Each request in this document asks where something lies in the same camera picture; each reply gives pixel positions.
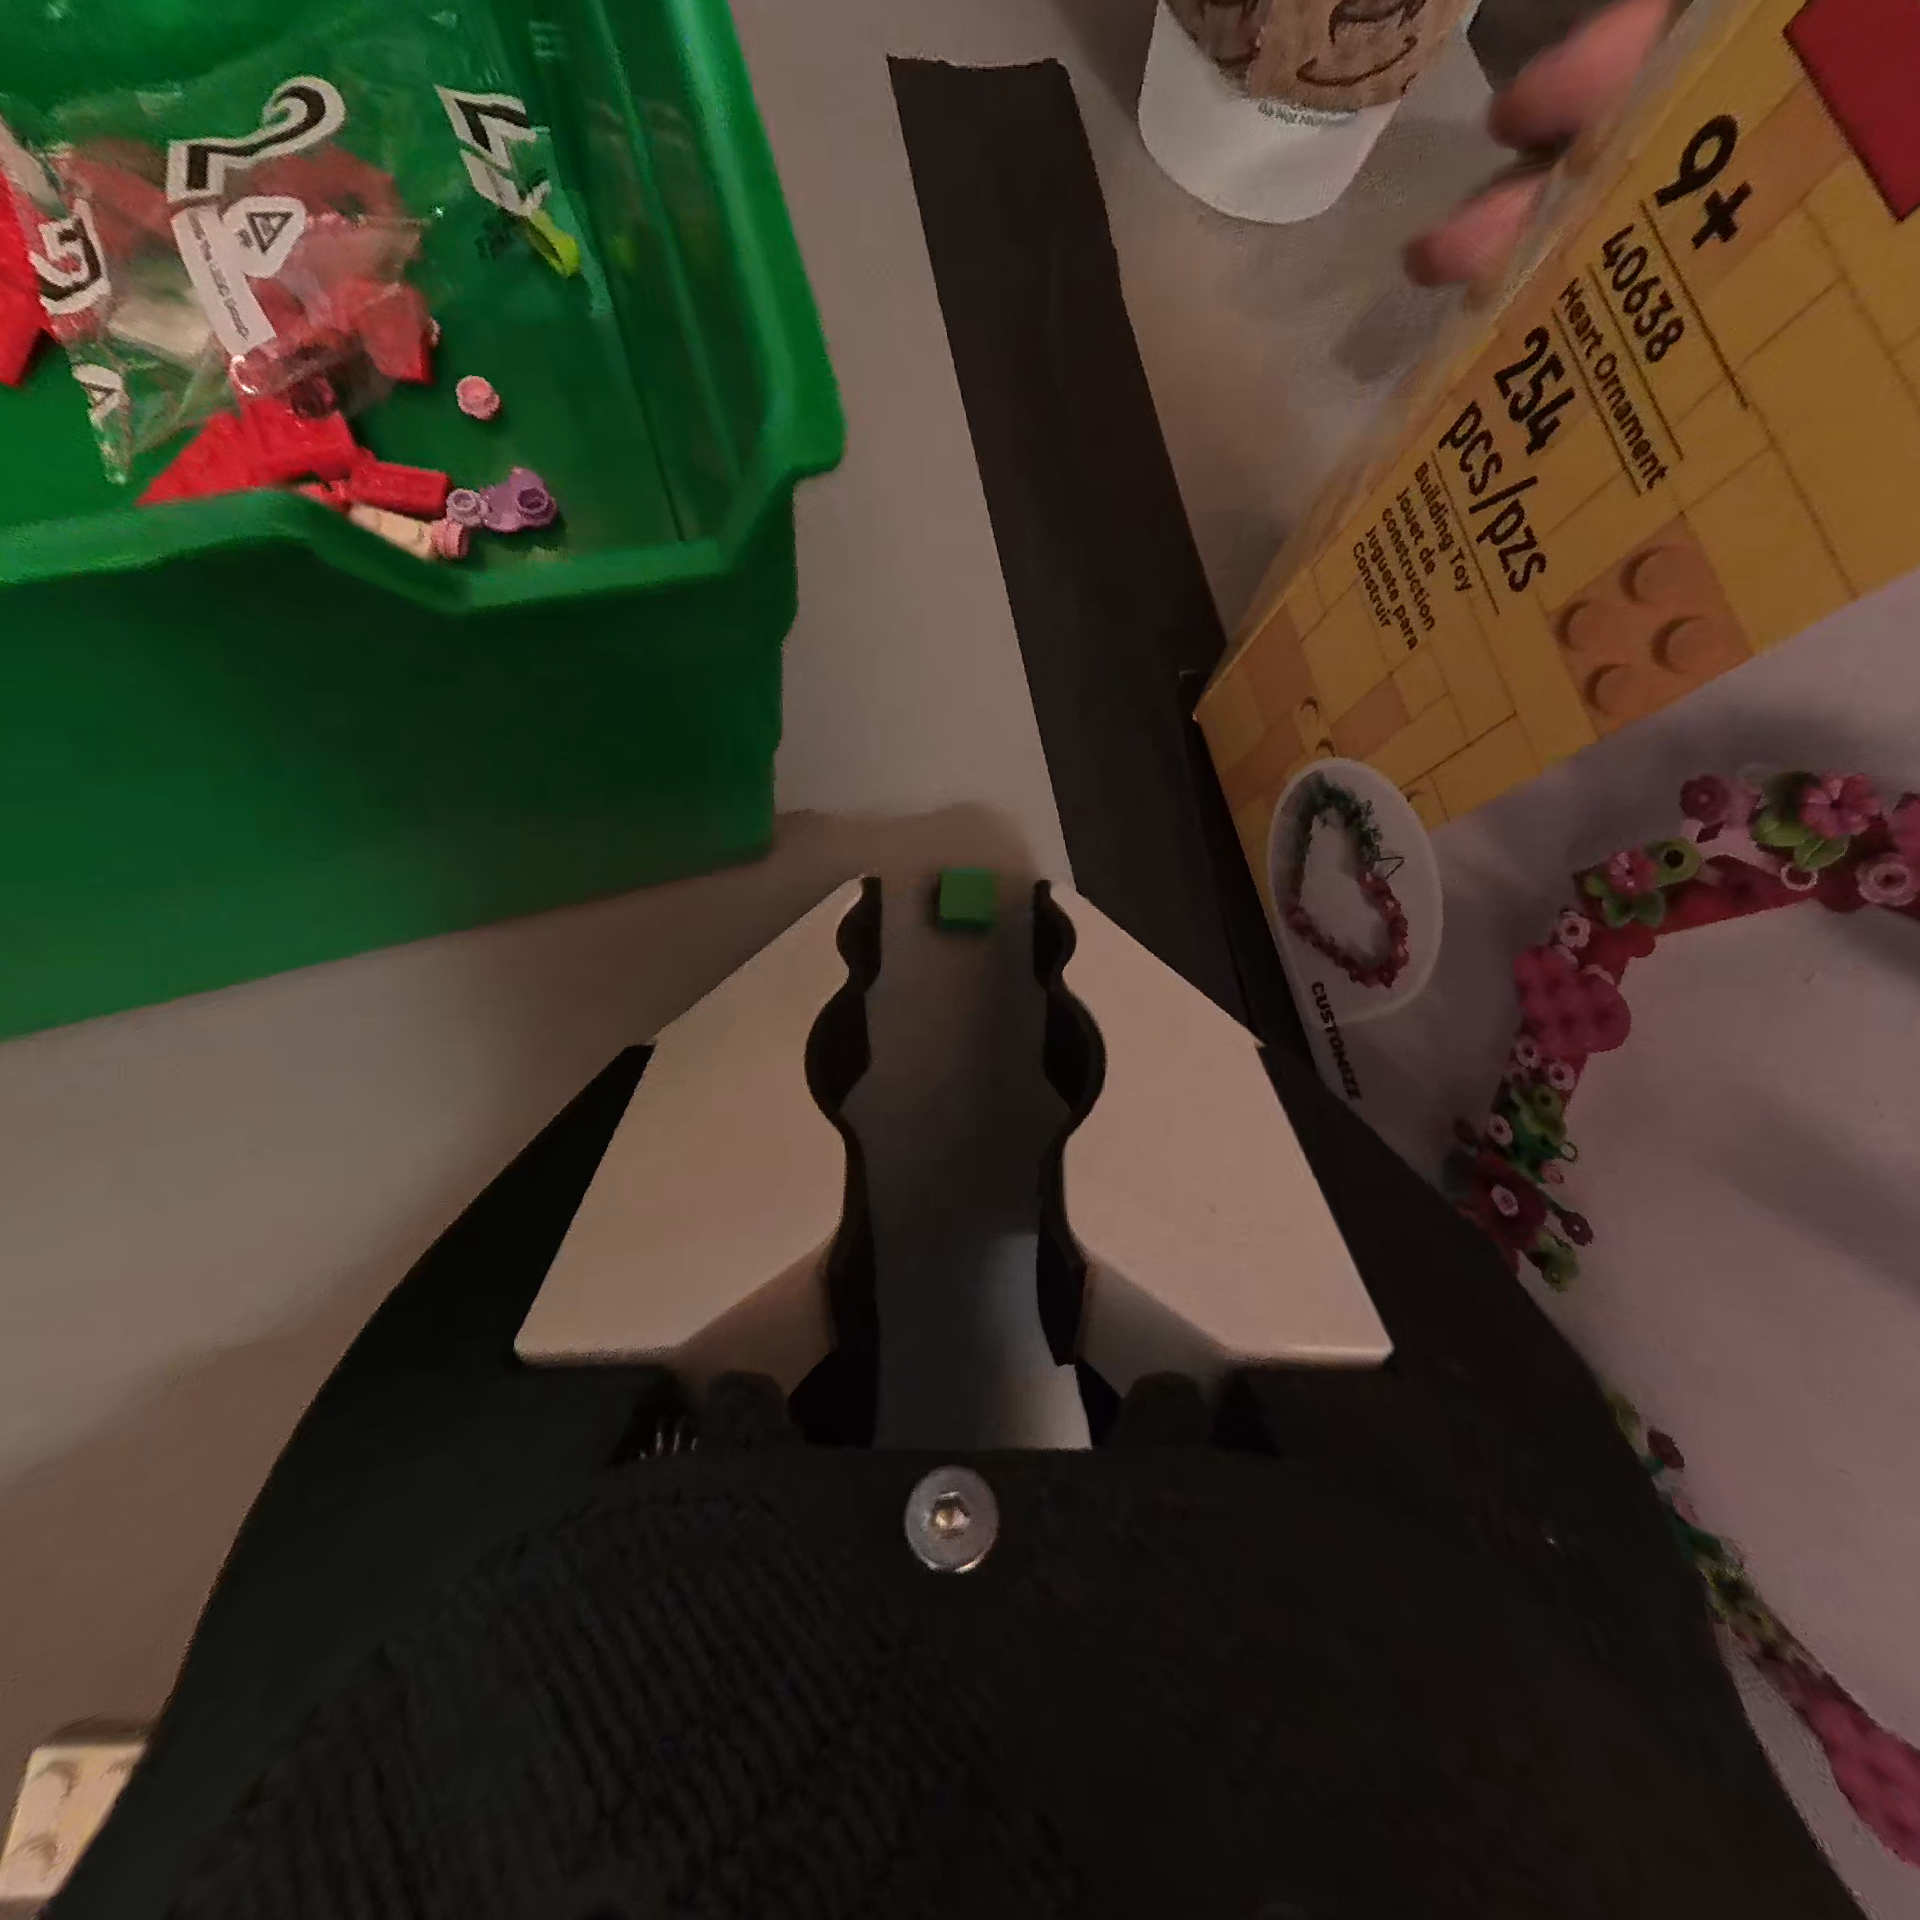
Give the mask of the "clear plastic parts bag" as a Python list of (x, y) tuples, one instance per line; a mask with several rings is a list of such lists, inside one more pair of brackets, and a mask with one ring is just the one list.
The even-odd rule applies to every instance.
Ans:
[(491, 267), (528, 255), (546, 270), (519, 225), (522, 213), (545, 206), (584, 247), (584, 273), (562, 281), (585, 281), (587, 241), (561, 181), (552, 130), (511, 90), (440, 81), (435, 96), (477, 200), (471, 229), (476, 257)]
[(47, 162), (2, 125), (2, 383), (17, 391), (47, 345), (60, 345), (115, 485), (133, 466), (127, 357), (108, 337), (113, 278), (90, 203), (68, 198)]
[(433, 381), (442, 325), (417, 281), (425, 222), (393, 173), (346, 144), (351, 93), (276, 80), (247, 130), (169, 135), (169, 232), (239, 403), (356, 378)]

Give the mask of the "cream lego brick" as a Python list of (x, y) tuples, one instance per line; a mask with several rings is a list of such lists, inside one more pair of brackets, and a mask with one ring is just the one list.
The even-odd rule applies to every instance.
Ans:
[(463, 562), (471, 553), (474, 530), (455, 518), (419, 518), (411, 514), (352, 502), (347, 518), (364, 533), (425, 562)]

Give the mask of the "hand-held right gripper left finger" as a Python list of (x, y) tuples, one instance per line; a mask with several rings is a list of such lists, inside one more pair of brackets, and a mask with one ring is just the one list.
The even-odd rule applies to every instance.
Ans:
[(657, 1033), (515, 1353), (541, 1368), (811, 1368), (835, 1343), (849, 1141), (809, 1042), (877, 883), (839, 883)]

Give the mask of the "yellow lego set box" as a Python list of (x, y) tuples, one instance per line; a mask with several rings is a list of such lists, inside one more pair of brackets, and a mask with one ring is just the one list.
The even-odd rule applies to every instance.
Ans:
[(1698, 5), (1196, 720), (1315, 1059), (1915, 1915), (1915, 5)]

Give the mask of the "paper coffee cup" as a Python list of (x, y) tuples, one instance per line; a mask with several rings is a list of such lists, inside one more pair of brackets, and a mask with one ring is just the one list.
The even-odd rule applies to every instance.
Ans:
[(1250, 224), (1337, 203), (1480, 1), (1160, 1), (1137, 125), (1191, 198)]

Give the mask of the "green plastic bin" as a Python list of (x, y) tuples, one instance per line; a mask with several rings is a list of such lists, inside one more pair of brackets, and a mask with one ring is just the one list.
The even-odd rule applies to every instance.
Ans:
[[(104, 238), (133, 466), (58, 343), (4, 391), (4, 1038), (765, 850), (794, 493), (847, 450), (727, 5), (4, 5), (4, 122)], [(163, 194), (168, 137), (295, 72), (425, 222), (431, 383), (317, 383), (362, 448), (561, 521), (425, 562), (304, 490), (140, 490), (236, 414)], [(471, 251), (435, 83), (524, 98), (585, 281)], [(491, 422), (460, 376), (489, 376)]]

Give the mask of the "pile of red lego bricks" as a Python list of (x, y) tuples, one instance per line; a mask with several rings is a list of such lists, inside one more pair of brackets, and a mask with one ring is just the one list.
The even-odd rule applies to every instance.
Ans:
[(435, 521), (452, 490), (440, 469), (393, 464), (362, 448), (340, 414), (301, 414), (284, 400), (250, 400), (205, 419), (140, 490), (137, 504), (260, 489), (295, 489), (331, 509), (369, 507)]

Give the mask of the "purple lego flower piece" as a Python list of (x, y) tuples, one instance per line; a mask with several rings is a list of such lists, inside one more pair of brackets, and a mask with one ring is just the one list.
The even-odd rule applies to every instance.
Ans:
[(471, 533), (517, 537), (561, 521), (561, 502), (533, 469), (512, 469), (491, 487), (452, 487), (443, 518)]

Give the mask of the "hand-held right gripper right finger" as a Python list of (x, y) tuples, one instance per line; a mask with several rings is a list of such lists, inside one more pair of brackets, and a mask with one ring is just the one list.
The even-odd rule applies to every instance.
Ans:
[(1258, 1034), (1069, 887), (1032, 907), (1040, 1320), (1093, 1375), (1377, 1368), (1393, 1353)]

